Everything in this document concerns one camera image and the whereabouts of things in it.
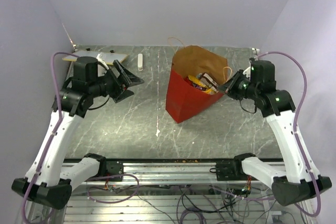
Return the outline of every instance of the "bag contents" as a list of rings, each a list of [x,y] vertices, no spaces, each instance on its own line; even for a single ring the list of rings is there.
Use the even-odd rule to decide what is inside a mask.
[[[206,94],[218,93],[218,83],[216,83],[214,79],[211,78],[207,73],[199,73],[197,77],[191,76],[189,74],[184,80],[189,85],[205,92]]]

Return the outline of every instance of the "white wall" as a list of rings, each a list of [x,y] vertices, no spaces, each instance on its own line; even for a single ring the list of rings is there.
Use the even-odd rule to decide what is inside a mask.
[[[50,56],[72,45],[49,0],[0,0],[1,223],[14,223],[22,197],[11,190],[45,136],[55,92]],[[67,64],[56,64],[63,80]]]
[[[287,0],[51,0],[75,44],[260,48]]]
[[[306,70],[308,94],[299,124],[322,174],[336,180],[336,0],[289,0],[262,51],[294,56]],[[300,70],[282,56],[267,56],[276,65],[278,88],[298,104],[303,87]],[[322,195],[321,223],[333,223],[336,190]]]

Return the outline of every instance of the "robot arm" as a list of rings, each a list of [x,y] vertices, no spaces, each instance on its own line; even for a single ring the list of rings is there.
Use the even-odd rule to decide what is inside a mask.
[[[104,76],[98,76],[98,65],[106,68],[107,72]],[[144,82],[125,69],[118,61],[114,61],[113,65],[119,72],[118,77],[105,64],[93,57],[80,57],[74,63],[74,76],[66,80],[60,90],[62,122],[57,132],[54,133],[40,173],[29,193],[29,200],[55,209],[63,209],[71,192],[82,182],[90,177],[105,175],[106,159],[96,154],[87,154],[78,164],[66,170],[61,171],[61,167],[72,135],[93,105],[93,99],[109,96],[117,103],[134,94],[127,89],[128,87]],[[58,122],[59,113],[56,101],[52,107],[49,128],[35,161],[25,177],[15,179],[12,184],[12,190],[21,196],[24,196],[29,183],[36,174],[45,146]]]
[[[255,107],[261,111],[274,132],[286,168],[286,171],[279,170],[248,153],[234,158],[240,173],[250,175],[272,188],[275,199],[283,206],[316,195],[309,172],[312,172],[317,181],[320,192],[331,187],[330,178],[322,177],[312,161],[297,127],[299,141],[311,170],[306,168],[293,133],[294,103],[287,91],[276,90],[275,66],[270,61],[252,60],[247,71],[239,70],[219,90],[235,100],[254,101]]]

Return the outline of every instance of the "marble surface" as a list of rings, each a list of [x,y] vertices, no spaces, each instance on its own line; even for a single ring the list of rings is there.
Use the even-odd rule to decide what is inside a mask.
[[[244,112],[237,101],[222,97],[199,115],[176,124],[165,110],[165,98],[174,51],[169,46],[82,46],[91,50],[128,54],[123,63],[145,84],[130,88],[135,95],[88,111],[69,146],[67,158],[97,153],[110,158],[221,158],[252,152],[258,157],[281,157],[261,113]],[[206,47],[226,57],[234,70],[245,69],[250,49]],[[138,71],[137,55],[144,56]],[[94,106],[105,98],[98,98]],[[243,106],[253,110],[250,101]]]

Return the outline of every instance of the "red bag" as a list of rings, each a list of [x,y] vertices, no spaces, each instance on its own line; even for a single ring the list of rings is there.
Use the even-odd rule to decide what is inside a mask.
[[[208,73],[218,84],[226,80],[227,59],[199,46],[188,46],[176,52],[166,96],[166,110],[181,123],[208,108],[223,96],[222,93],[206,94],[190,86],[184,78]]]

